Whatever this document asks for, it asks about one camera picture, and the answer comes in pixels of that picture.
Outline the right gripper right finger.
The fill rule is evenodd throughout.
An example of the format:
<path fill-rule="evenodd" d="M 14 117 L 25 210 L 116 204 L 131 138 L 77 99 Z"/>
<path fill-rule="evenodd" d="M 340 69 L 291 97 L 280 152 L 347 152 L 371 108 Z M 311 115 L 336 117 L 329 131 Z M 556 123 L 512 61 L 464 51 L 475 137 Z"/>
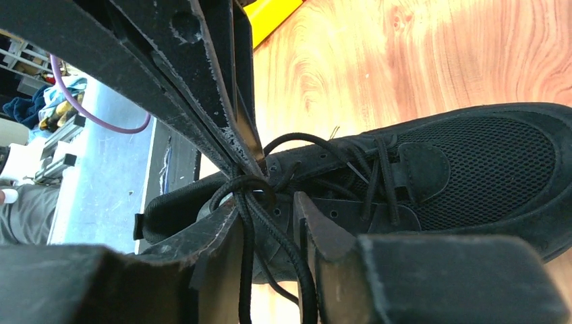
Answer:
<path fill-rule="evenodd" d="M 304 192 L 294 236 L 309 269 L 302 323 L 566 323 L 567 303 L 523 240 L 354 236 Z"/>

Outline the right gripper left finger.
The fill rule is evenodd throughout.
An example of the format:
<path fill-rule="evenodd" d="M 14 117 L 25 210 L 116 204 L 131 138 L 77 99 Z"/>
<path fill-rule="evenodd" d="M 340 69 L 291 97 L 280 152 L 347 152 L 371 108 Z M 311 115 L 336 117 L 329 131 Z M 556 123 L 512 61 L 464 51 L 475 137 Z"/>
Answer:
<path fill-rule="evenodd" d="M 4 246 L 1 322 L 237 323 L 242 245 L 227 203 L 141 254 Z"/>

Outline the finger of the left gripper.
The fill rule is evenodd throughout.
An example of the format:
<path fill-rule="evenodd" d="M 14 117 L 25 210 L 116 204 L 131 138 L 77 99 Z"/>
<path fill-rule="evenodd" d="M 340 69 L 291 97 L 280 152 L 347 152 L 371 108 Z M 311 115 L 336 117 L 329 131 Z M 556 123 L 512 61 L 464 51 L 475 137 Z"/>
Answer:
<path fill-rule="evenodd" d="M 206 155 L 231 159 L 208 108 L 221 106 L 214 53 L 197 0 L 2 1 L 1 29 L 112 88 Z"/>
<path fill-rule="evenodd" d="M 243 6 L 250 1 L 199 1 L 214 53 L 208 56 L 221 87 L 221 106 L 208 108 L 231 169 L 266 175 L 256 127 L 252 26 Z"/>

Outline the black shoelace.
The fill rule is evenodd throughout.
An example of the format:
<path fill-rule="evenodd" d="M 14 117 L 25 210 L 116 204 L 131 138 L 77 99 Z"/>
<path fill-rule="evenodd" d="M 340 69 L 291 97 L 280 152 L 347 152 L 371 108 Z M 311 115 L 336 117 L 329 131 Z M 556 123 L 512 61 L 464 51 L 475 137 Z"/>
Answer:
<path fill-rule="evenodd" d="M 214 193 L 209 204 L 215 210 L 231 194 L 245 226 L 242 271 L 255 282 L 270 284 L 280 295 L 293 300 L 280 281 L 297 280 L 302 322 L 318 321 L 317 293 L 310 268 L 293 239 L 292 203 L 295 191 L 320 198 L 347 198 L 358 204 L 357 224 L 372 225 L 373 207 L 380 201 L 389 222 L 400 221 L 395 177 L 391 167 L 394 134 L 367 132 L 334 140 L 306 133 L 290 133 L 268 144 L 271 153 L 279 145 L 299 140 L 305 146 L 275 157 L 269 180 L 252 175 L 234 175 Z"/>

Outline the black sneaker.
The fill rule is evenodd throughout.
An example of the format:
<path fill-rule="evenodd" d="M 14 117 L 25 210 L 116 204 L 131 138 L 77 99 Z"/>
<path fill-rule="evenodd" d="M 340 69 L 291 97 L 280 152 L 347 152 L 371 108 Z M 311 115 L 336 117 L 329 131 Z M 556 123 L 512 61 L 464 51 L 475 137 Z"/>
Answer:
<path fill-rule="evenodd" d="M 367 132 L 397 136 L 390 158 L 397 225 L 380 201 L 365 225 L 356 222 L 356 202 L 305 192 L 349 233 L 517 236 L 544 261 L 570 249 L 570 107 L 477 106 Z M 278 154 L 303 146 L 294 140 L 265 153 L 268 179 Z"/>

